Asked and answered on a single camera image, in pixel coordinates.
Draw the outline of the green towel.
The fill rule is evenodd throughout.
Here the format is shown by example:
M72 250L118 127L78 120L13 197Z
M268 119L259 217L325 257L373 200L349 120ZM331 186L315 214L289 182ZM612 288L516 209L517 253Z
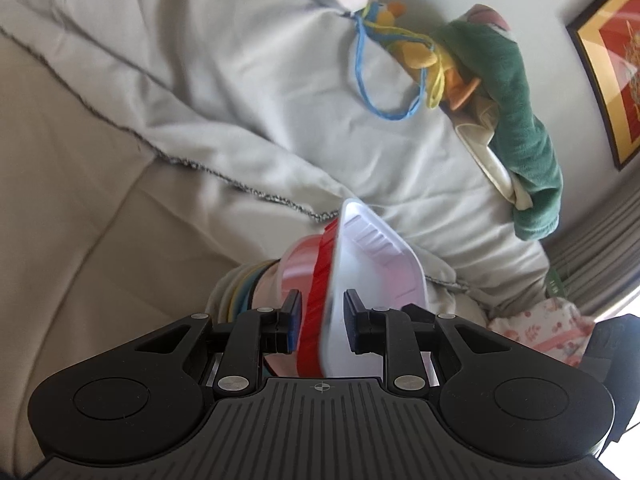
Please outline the green towel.
M518 178L532 206L513 211L521 240L542 240L559 225L563 176L544 124L535 116L518 43L506 20L490 6L476 4L439 27L434 38L497 105L488 148Z

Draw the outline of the pink floral baby cloth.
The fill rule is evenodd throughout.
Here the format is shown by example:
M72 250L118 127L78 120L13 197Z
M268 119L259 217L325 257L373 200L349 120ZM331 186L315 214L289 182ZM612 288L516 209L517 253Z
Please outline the pink floral baby cloth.
M555 297L488 324L492 332L571 367L578 367L595 327L594 318L583 316L574 304Z

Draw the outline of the framed red picture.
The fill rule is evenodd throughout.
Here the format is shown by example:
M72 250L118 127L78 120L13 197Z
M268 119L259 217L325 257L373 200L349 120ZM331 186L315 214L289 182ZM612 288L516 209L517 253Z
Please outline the framed red picture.
M623 169L639 154L639 0L593 0L566 29Z

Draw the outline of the blue enamel bowl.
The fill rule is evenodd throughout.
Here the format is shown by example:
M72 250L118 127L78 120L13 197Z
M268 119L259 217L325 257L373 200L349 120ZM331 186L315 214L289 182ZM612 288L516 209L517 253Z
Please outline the blue enamel bowl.
M265 262L256 264L256 266L252 266L247 274L245 274L241 278L241 281L239 282L238 287L235 289L231 299L228 316L229 321L234 321L239 314L245 312L246 310L250 310L252 293L255 291L257 283L259 282L260 278L266 273L266 271L269 270L275 263L276 260L267 260Z

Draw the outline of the red white plastic tray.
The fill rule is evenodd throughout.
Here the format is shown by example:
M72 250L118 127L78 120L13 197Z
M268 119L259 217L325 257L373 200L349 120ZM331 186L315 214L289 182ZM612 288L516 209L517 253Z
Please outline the red white plastic tray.
M427 307L423 268L409 245L360 200L345 200L324 229L297 345L300 377L380 377L383 360L352 353L344 292L368 309Z

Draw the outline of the grey curtain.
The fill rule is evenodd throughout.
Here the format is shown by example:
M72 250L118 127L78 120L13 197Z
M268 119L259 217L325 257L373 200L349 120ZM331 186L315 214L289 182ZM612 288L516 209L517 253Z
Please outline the grey curtain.
M639 289L639 190L607 200L547 246L564 297L599 315Z

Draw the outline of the grey sofa blanket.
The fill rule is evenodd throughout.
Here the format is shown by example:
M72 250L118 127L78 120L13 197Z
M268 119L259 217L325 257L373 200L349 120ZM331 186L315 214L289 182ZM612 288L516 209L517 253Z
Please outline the grey sofa blanket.
M312 0L1 0L1 466L57 370L204 309L349 197L416 252L437 310L544 299L549 263L441 110L386 122L355 25Z

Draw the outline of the cream cloth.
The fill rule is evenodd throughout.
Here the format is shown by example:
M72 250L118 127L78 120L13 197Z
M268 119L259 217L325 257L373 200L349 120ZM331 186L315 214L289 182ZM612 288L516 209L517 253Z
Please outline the cream cloth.
M532 208L532 198L518 177L489 147L498 125L497 104L484 96L472 96L465 107L452 112L450 118L458 138L502 197L516 210Z

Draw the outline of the white paper cup bowl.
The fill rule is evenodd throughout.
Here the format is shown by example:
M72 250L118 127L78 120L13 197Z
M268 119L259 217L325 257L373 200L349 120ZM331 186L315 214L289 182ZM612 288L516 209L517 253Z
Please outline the white paper cup bowl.
M277 263L270 266L255 288L252 300L254 310L280 308L288 293L296 289L302 295L300 319L304 319L320 240L320 235L301 238L288 248Z

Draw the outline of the white floral plate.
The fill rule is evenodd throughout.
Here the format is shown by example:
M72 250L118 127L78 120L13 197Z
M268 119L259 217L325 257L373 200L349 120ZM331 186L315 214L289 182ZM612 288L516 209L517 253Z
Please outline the white floral plate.
M235 269L224 274L214 286L214 289L209 294L205 307L205 312L214 324L222 324L226 320L226 308L222 305L224 303L222 298L224 298L224 294L231 289L231 283L248 270L250 270L250 264L237 266Z

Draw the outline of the white bowl yellow rim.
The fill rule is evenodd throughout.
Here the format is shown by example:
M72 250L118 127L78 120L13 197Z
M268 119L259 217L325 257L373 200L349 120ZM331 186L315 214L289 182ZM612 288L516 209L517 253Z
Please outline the white bowl yellow rim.
M226 292L226 293L224 294L224 298L222 298L222 301L224 302L222 305L226 308L226 315L227 315L227 316L226 316L226 320L224 321L225 323L230 323L230 322L232 322L232 321L229 321L229 320L228 320L228 316L229 316L229 309L230 309L230 304L231 304L231 299L232 299L232 296L233 296L233 294L234 294L235 289L238 287L239 282L241 281L241 278L242 278L245 274L247 274L247 272L248 272L248 271L244 272L244 273L243 273L239 278L236 278L236 279L231 283L231 289L230 289L228 292Z

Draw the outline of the yellow orange plush toy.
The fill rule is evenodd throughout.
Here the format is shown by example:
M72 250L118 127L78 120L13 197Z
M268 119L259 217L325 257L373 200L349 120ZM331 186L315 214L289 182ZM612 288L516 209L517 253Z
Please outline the yellow orange plush toy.
M396 21L405 12L402 3L372 1L361 13L364 30L419 85L428 108L442 103L450 110L464 107L480 85L480 78L465 80L443 46L430 36L399 27Z

